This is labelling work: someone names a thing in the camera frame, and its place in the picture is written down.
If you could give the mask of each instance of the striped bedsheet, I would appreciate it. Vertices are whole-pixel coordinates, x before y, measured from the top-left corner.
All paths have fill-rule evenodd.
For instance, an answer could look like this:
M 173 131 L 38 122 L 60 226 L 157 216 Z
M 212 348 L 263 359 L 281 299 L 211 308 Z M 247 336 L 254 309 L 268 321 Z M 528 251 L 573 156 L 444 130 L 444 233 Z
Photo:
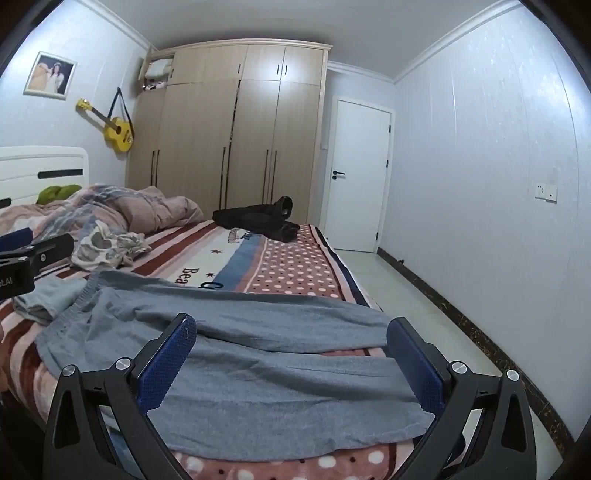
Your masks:
M 214 282 L 225 290 L 325 296 L 379 308 L 311 225 L 303 225 L 297 240 L 290 244 L 241 229 L 225 230 L 213 222 L 164 230 L 149 236 L 148 242 L 152 251 L 123 270 L 179 285 L 198 287 Z M 74 278 L 88 273 L 62 266 L 40 277 L 45 275 Z M 9 351 L 4 368 L 11 390 L 34 415 L 46 421 L 57 381 L 35 347 L 34 339 L 43 327 L 16 314 L 10 301 L 0 303 L 0 320 Z M 325 355 L 385 356 L 381 348 Z M 412 450 L 409 440 L 285 462 L 229 462 L 174 454 L 191 477 L 200 480 L 385 480 Z

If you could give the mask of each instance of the yellow guitar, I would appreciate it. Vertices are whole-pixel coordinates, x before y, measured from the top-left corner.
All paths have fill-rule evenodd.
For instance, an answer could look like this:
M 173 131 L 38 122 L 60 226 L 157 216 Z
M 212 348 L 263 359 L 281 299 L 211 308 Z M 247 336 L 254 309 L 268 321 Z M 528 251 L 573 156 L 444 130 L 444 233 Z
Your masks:
M 122 118 L 116 116 L 107 118 L 94 108 L 90 102 L 81 98 L 76 103 L 78 108 L 91 111 L 105 123 L 105 138 L 113 142 L 113 148 L 119 152 L 127 152 L 134 144 L 134 136 L 131 133 L 131 125 Z

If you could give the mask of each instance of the crown molding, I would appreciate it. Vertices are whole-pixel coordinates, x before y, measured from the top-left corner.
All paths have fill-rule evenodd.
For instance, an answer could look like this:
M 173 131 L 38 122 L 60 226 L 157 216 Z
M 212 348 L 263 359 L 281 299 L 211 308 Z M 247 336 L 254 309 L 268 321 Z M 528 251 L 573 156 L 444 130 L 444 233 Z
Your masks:
M 425 63 L 428 59 L 435 56 L 437 53 L 439 53 L 455 41 L 459 40 L 463 36 L 468 35 L 471 31 L 477 29 L 481 25 L 484 25 L 486 22 L 493 20 L 494 18 L 506 14 L 511 10 L 515 10 L 516 8 L 519 8 L 521 6 L 522 3 L 519 0 L 501 0 L 495 4 L 492 4 L 489 7 L 486 7 L 484 10 L 478 12 L 472 18 L 469 18 L 464 23 L 454 28 L 447 35 L 437 40 L 427 50 L 425 50 L 413 61 L 411 61 L 406 66 L 406 68 L 399 75 L 396 76 L 396 78 L 394 79 L 394 83 L 398 83 L 400 80 L 406 77 L 406 75 L 411 73 L 416 68 L 420 67 L 423 63 Z
M 121 17 L 119 17 L 116 13 L 105 7 L 103 4 L 96 0 L 74 0 L 81 5 L 84 5 L 86 8 L 94 12 L 99 17 L 103 18 L 111 25 L 113 25 L 117 30 L 125 34 L 131 40 L 136 42 L 141 48 L 144 50 L 148 50 L 151 47 L 151 44 L 146 38 L 141 35 L 134 27 L 130 26 L 127 22 L 125 22 Z
M 382 73 L 374 72 L 373 70 L 366 70 L 361 67 L 355 67 L 354 65 L 348 65 L 346 63 L 339 63 L 337 61 L 329 60 L 327 68 L 333 72 L 345 73 L 345 74 L 356 74 L 369 77 L 374 80 L 380 80 L 381 82 L 394 83 L 394 81 Z

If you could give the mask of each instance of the wall socket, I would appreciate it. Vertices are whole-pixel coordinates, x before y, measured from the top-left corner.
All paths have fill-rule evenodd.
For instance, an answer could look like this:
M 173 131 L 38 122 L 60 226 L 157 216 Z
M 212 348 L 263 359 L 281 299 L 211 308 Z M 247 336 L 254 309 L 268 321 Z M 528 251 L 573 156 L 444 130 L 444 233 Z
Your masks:
M 546 183 L 537 183 L 535 185 L 535 197 L 556 203 L 558 201 L 558 187 Z

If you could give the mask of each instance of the wall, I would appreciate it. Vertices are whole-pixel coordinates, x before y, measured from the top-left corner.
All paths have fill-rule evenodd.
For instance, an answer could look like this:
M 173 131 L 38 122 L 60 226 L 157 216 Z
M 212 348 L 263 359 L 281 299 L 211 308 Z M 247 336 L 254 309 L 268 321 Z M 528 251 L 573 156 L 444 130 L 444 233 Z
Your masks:
M 324 96 L 324 113 L 322 120 L 322 140 L 320 143 L 320 162 L 318 165 L 314 188 L 317 189 L 318 202 L 315 203 L 310 223 L 320 223 L 320 209 L 324 193 L 324 174 L 326 172 L 326 156 L 328 154 L 330 121 L 334 95 L 361 100 L 375 105 L 394 108 L 394 84 L 391 79 L 371 72 L 344 64 L 329 62 L 326 73 L 326 94 Z
M 149 45 L 117 23 L 94 2 L 66 0 L 29 35 L 0 77 L 0 146 L 82 147 L 91 183 L 125 184 L 126 156 L 108 146 L 98 119 L 89 121 L 75 109 L 84 97 L 108 113 L 120 86 L 133 111 L 135 80 Z M 66 100 L 22 94 L 39 51 L 77 62 Z M 120 105 L 115 115 L 122 116 Z
M 577 437 L 591 414 L 591 93 L 524 7 L 396 84 L 382 248 L 533 380 Z M 534 198 L 558 185 L 558 203 Z

